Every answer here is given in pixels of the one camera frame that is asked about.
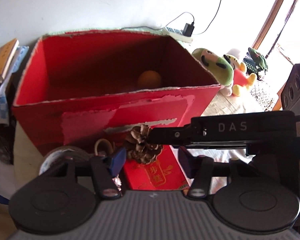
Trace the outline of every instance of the black cable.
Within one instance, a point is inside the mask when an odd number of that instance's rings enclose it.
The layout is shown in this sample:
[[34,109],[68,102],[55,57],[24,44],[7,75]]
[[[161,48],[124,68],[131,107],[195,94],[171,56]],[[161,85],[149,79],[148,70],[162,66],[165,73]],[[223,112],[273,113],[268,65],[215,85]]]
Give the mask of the black cable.
[[214,18],[212,19],[212,21],[209,23],[209,25],[208,25],[208,27],[202,32],[202,33],[205,33],[207,30],[208,30],[208,28],[209,28],[209,26],[210,26],[210,24],[213,22],[213,20],[215,19],[215,17],[217,16],[217,13],[218,13],[218,11],[219,11],[219,8],[220,8],[220,5],[221,5],[221,1],[222,0],[220,0],[220,2],[219,2],[219,6],[218,6],[218,10],[217,10],[217,12],[216,12],[216,14],[215,14],[215,16],[214,16]]
[[[189,13],[189,12],[183,12],[183,13],[180,14],[178,17],[176,17],[176,18],[174,18],[172,21],[170,21],[170,22],[166,25],[166,27],[167,27],[170,23],[172,23],[173,21],[175,21],[176,19],[178,19],[181,15],[183,15],[183,14],[185,14],[185,13],[191,14],[191,16],[192,16],[192,18],[193,18],[192,24],[194,24],[194,16],[193,16],[193,14],[192,14],[192,13]],[[154,30],[154,31],[159,31],[159,30],[162,30],[162,29],[163,29],[163,27],[160,28],[160,29],[155,29],[155,28],[152,28],[152,27],[149,27],[149,26],[137,26],[137,27],[124,27],[124,28],[121,28],[120,30],[122,31],[122,30],[124,30],[124,29],[139,29],[139,28],[148,28],[148,29]]]

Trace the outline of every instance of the red box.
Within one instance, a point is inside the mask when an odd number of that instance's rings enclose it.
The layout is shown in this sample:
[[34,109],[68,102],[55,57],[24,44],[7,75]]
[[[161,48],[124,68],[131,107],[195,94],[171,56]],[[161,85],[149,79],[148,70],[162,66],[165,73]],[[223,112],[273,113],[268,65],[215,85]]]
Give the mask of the red box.
[[123,166],[130,189],[175,190],[189,184],[169,146],[164,146],[158,159],[150,164],[127,160]]
[[[162,88],[137,90],[145,70]],[[13,112],[39,151],[122,141],[138,123],[183,126],[219,90],[216,80],[169,36],[87,31],[40,38],[23,72]]]

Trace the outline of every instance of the pine cone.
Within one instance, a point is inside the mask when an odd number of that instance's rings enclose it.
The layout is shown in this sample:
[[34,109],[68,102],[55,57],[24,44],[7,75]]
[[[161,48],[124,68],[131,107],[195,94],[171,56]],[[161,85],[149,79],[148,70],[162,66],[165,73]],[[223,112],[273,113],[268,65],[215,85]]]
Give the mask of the pine cone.
[[142,124],[141,127],[133,127],[126,136],[124,146],[129,160],[134,159],[142,164],[149,164],[157,160],[157,156],[162,151],[162,145],[147,143],[146,139],[151,130],[151,127]]

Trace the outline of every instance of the yellow book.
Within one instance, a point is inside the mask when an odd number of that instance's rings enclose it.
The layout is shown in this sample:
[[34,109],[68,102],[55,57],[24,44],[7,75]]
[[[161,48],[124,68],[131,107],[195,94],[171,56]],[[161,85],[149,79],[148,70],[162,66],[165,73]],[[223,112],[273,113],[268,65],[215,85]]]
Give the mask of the yellow book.
[[5,79],[11,60],[15,54],[19,41],[13,39],[0,48],[0,84]]

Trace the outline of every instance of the orange ball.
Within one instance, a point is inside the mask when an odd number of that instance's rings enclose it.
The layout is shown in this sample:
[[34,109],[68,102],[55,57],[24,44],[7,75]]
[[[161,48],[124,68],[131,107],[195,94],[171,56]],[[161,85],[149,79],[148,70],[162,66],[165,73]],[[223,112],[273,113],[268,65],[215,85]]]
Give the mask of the orange ball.
[[156,89],[160,88],[162,84],[162,78],[160,74],[153,70],[144,71],[138,77],[139,89]]

